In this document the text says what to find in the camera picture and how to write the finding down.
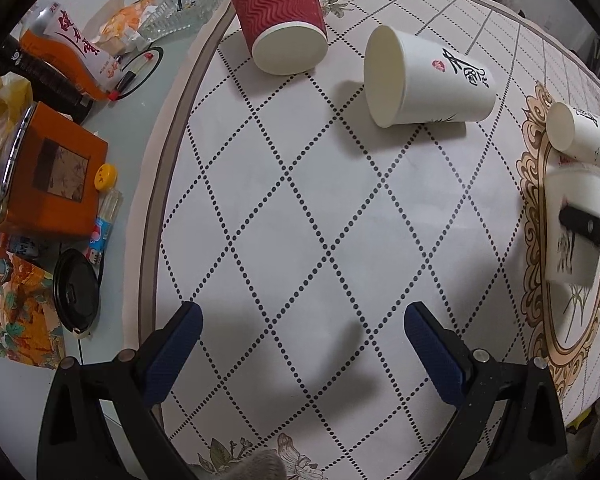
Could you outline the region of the white paper cup with birds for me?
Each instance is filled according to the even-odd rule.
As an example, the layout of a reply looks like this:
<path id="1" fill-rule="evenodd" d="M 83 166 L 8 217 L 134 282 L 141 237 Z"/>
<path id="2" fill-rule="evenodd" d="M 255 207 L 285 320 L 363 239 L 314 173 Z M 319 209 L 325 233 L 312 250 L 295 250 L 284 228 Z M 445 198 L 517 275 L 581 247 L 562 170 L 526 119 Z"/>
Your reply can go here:
<path id="1" fill-rule="evenodd" d="M 591 287 L 600 248 L 588 240 L 588 226 L 600 218 L 600 168 L 565 164 L 544 181 L 547 281 Z"/>

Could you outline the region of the white paper cup centre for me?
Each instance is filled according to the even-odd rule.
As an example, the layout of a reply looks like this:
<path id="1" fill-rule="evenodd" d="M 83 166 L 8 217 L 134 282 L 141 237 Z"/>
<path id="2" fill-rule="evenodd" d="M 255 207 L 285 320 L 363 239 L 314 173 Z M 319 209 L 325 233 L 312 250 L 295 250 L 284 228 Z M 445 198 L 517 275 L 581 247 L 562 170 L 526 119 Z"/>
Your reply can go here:
<path id="1" fill-rule="evenodd" d="M 600 168 L 600 116 L 555 102 L 547 112 L 546 133 L 558 152 Z"/>

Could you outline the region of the white paper cup left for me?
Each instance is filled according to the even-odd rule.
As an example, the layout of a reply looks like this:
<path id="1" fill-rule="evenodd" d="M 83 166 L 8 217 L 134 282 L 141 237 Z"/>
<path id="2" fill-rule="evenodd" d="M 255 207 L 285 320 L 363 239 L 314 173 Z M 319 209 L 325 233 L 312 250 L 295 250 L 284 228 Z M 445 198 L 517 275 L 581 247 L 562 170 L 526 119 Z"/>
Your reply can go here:
<path id="1" fill-rule="evenodd" d="M 370 116 L 380 128 L 481 122 L 495 104 L 486 66 L 388 25 L 376 27 L 367 40 L 363 80 Z"/>

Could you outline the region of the red corrugated paper cup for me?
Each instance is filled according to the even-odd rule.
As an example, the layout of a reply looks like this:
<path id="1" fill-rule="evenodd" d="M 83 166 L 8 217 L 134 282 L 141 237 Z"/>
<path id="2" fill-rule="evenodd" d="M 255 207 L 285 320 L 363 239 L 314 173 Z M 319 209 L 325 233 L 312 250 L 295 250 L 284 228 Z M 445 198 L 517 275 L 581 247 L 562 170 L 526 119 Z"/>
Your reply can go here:
<path id="1" fill-rule="evenodd" d="M 253 63 L 274 76 L 313 70 L 328 40 L 320 0 L 232 0 Z"/>

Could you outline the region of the black round lid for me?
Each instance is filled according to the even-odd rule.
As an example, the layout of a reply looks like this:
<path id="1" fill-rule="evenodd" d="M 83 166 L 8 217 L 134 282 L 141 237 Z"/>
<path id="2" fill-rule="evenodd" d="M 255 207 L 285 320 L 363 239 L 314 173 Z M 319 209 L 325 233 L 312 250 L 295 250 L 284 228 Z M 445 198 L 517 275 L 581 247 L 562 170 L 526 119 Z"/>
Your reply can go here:
<path id="1" fill-rule="evenodd" d="M 56 261 L 52 297 L 62 326 L 77 337 L 85 335 L 99 310 L 99 281 L 94 266 L 76 248 L 64 250 Z"/>

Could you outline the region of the floral patterned tablecloth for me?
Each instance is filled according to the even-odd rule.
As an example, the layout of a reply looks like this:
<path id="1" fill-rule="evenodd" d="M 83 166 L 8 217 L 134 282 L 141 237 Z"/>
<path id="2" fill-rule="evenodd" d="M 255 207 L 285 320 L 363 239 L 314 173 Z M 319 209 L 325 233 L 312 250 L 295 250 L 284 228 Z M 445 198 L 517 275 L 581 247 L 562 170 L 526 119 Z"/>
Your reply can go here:
<path id="1" fill-rule="evenodd" d="M 600 396 L 600 270 L 591 290 L 543 282 L 541 193 L 557 160 L 547 107 L 600 115 L 600 81 L 486 0 L 326 3 L 326 58 L 291 77 L 254 65 L 221 6 L 147 144 L 128 225 L 140 315 L 125 338 L 201 306 L 161 409 L 207 474 L 275 448 L 295 479 L 407 478 L 453 411 L 405 338 L 413 301 L 494 359 L 546 359 L 565 420 Z M 486 66 L 491 115 L 378 128 L 363 54 L 379 25 Z"/>

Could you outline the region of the orange box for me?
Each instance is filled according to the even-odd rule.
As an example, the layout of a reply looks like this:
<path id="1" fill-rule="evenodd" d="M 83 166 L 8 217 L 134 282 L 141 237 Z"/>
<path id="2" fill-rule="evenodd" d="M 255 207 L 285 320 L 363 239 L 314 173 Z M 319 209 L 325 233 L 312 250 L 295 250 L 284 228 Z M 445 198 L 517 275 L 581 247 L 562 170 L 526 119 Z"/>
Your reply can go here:
<path id="1" fill-rule="evenodd" d="M 108 144 L 43 103 L 32 104 L 0 157 L 0 233 L 84 240 L 98 211 L 95 174 Z"/>

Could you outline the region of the small yellow smiley cap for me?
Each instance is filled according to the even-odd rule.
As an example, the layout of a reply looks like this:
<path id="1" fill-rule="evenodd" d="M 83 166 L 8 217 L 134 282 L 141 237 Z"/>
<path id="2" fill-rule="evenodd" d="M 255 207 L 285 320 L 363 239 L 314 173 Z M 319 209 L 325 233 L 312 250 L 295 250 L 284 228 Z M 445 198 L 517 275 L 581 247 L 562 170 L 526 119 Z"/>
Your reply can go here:
<path id="1" fill-rule="evenodd" d="M 94 187 L 99 193 L 107 193 L 112 190 L 118 180 L 118 170 L 113 164 L 102 164 L 95 174 Z"/>

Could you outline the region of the glass ashtray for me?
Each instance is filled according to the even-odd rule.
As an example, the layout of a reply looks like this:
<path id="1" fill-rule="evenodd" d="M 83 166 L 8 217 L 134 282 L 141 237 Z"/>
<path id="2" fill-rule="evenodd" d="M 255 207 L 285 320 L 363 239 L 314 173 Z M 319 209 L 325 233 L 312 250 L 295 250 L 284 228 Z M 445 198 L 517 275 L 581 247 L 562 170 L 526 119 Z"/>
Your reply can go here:
<path id="1" fill-rule="evenodd" d="M 224 0 L 163 0 L 140 25 L 138 33 L 148 42 L 206 24 Z"/>

